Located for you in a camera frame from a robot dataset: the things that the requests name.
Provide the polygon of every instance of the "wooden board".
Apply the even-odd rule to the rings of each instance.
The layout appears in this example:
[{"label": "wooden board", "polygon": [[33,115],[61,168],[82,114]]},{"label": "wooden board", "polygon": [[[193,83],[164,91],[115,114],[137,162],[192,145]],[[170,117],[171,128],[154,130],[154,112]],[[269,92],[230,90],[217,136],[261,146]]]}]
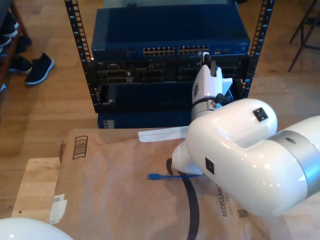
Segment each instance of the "wooden board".
[{"label": "wooden board", "polygon": [[59,170],[58,157],[29,159],[13,209],[13,218],[49,222]]}]

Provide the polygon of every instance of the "cable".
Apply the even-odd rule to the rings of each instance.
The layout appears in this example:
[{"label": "cable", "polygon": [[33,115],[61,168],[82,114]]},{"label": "cable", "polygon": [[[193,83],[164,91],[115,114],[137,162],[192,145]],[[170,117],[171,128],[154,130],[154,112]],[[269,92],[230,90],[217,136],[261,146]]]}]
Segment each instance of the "cable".
[{"label": "cable", "polygon": [[186,176],[178,176],[178,175],[160,175],[158,173],[150,173],[147,175],[147,178],[149,180],[160,180],[160,179],[189,179],[189,178],[195,178],[199,177],[201,175],[186,175]]}]

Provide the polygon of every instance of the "black sneaker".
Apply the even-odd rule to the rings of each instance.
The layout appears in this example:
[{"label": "black sneaker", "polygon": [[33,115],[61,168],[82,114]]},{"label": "black sneaker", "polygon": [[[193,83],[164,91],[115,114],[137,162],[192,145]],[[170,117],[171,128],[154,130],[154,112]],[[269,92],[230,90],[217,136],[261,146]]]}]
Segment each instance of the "black sneaker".
[{"label": "black sneaker", "polygon": [[49,71],[54,67],[55,61],[42,53],[38,59],[32,60],[32,69],[26,76],[25,83],[27,85],[35,85],[41,83],[48,76]]},{"label": "black sneaker", "polygon": [[11,43],[10,37],[0,35],[0,47],[7,46],[9,43]]},{"label": "black sneaker", "polygon": [[19,53],[24,53],[25,51],[27,51],[27,47],[30,46],[32,44],[32,41],[29,37],[27,36],[20,36],[19,41],[16,45],[15,48],[15,53],[19,54]]},{"label": "black sneaker", "polygon": [[7,12],[0,29],[0,35],[13,38],[18,34],[17,28],[19,23],[16,21],[11,12]]},{"label": "black sneaker", "polygon": [[32,69],[32,64],[22,56],[14,57],[11,61],[8,71],[18,72],[21,74],[29,74]]}]

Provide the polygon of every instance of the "white plastic strip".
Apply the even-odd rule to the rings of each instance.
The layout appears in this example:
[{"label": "white plastic strip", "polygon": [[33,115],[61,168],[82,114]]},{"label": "white plastic strip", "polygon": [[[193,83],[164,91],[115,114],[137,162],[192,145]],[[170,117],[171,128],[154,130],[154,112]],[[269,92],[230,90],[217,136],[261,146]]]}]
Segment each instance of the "white plastic strip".
[{"label": "white plastic strip", "polygon": [[64,200],[64,198],[64,194],[54,196],[49,224],[52,225],[59,223],[60,219],[65,214],[67,200]]},{"label": "white plastic strip", "polygon": [[172,139],[185,139],[189,126],[164,128],[138,132],[140,142],[159,142]]}]

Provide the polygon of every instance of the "printed logo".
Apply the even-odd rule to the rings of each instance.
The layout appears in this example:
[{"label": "printed logo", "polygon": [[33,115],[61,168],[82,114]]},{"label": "printed logo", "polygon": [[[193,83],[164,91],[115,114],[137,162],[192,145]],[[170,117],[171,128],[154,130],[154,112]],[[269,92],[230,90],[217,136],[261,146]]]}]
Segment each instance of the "printed logo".
[{"label": "printed logo", "polygon": [[87,154],[88,136],[77,136],[74,140],[73,160],[85,158]]}]

